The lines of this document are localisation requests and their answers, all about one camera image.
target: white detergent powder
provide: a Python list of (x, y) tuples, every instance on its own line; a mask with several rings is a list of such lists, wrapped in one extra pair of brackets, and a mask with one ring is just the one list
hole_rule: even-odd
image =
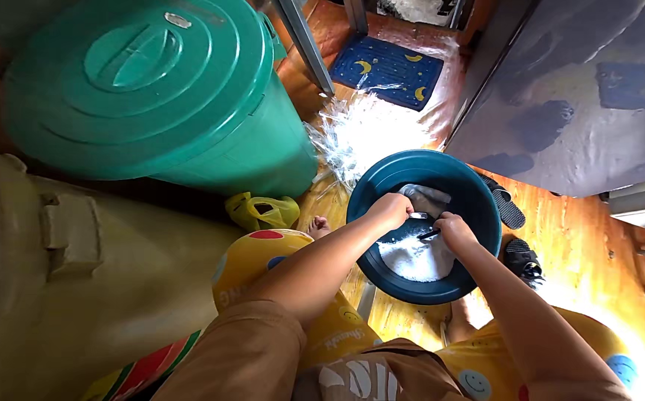
[(417, 236), (424, 233), (412, 232), (395, 242), (377, 242), (381, 259), (391, 271), (407, 280), (423, 283), (449, 275), (456, 256), (446, 246), (441, 234), (420, 241)]

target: dark blue basin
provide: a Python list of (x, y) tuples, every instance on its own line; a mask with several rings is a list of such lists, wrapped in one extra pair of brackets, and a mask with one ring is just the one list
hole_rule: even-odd
[[(435, 150), (406, 150), (386, 157), (359, 179), (347, 206), (347, 223), (362, 217), (385, 193), (397, 192), (408, 183), (442, 190), (452, 196), (449, 211), (460, 215), (488, 252), (501, 248), (501, 217), (486, 184), (464, 162)], [(406, 232), (429, 222), (408, 219), (382, 241), (403, 238)], [(476, 282), (457, 260), (451, 274), (430, 283), (402, 278), (392, 272), (379, 255), (375, 243), (357, 260), (371, 282), (382, 291), (417, 305), (452, 302), (476, 288)]]

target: blue doormat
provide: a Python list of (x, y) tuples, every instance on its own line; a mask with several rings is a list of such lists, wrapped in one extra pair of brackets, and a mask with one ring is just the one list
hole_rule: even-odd
[(442, 73), (443, 60), (417, 53), (368, 36), (356, 35), (332, 64), (332, 80), (355, 88), (367, 74), (362, 88), (402, 84), (398, 89), (371, 89), (388, 102), (420, 111), (429, 102)]

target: sandal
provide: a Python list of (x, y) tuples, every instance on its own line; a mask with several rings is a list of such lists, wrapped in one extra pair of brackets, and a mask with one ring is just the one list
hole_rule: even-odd
[(503, 262), (506, 268), (534, 290), (545, 281), (538, 255), (531, 250), (527, 242), (519, 238), (505, 245)]
[(518, 230), (523, 227), (525, 225), (525, 215), (511, 200), (511, 193), (500, 186), (493, 178), (484, 176), (481, 173), (477, 174), (486, 183), (488, 189), (491, 190), (498, 212), (501, 215), (501, 221), (511, 230)]

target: bare foot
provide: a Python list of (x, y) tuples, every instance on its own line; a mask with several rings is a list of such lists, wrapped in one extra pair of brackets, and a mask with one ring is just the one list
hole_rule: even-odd
[(452, 302), (452, 319), (446, 325), (446, 336), (449, 343), (466, 341), (478, 330), (469, 323), (469, 308), (466, 300), (460, 298)]
[(332, 232), (332, 229), (327, 224), (327, 218), (318, 215), (312, 219), (310, 225), (307, 227), (307, 233), (316, 241), (330, 232)]

